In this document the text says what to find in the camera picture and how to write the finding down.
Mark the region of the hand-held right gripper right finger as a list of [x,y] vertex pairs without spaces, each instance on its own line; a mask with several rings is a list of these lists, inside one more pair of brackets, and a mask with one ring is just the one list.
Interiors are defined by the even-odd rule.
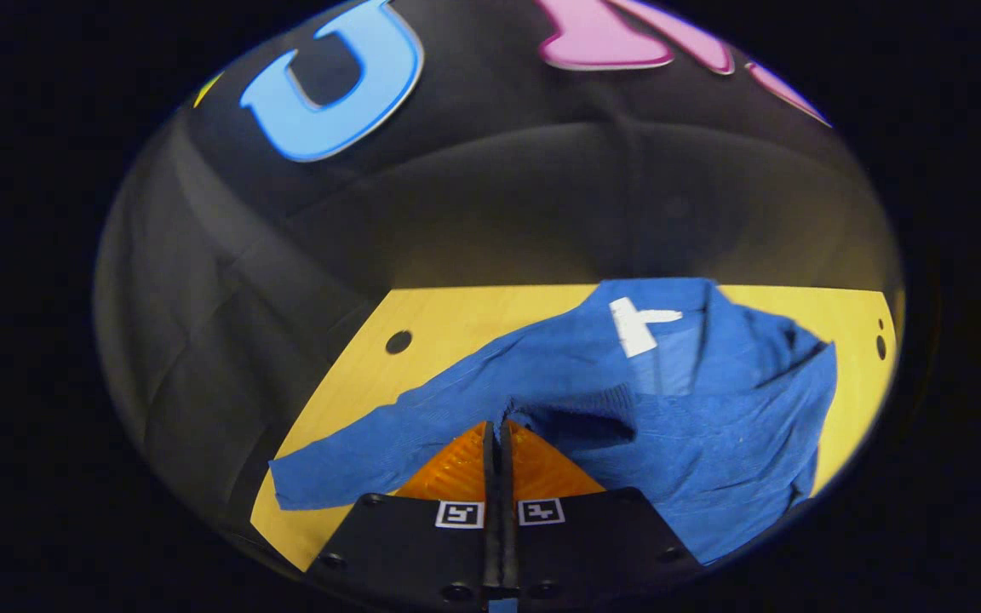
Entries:
[[634,486],[607,488],[514,421],[501,430],[502,596],[514,612],[619,612],[703,574]]

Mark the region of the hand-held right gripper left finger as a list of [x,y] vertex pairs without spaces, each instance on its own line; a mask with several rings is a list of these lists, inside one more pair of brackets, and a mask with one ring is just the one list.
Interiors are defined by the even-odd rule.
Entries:
[[502,588],[503,547],[501,446],[484,421],[389,496],[360,496],[307,580],[377,612],[484,612]]

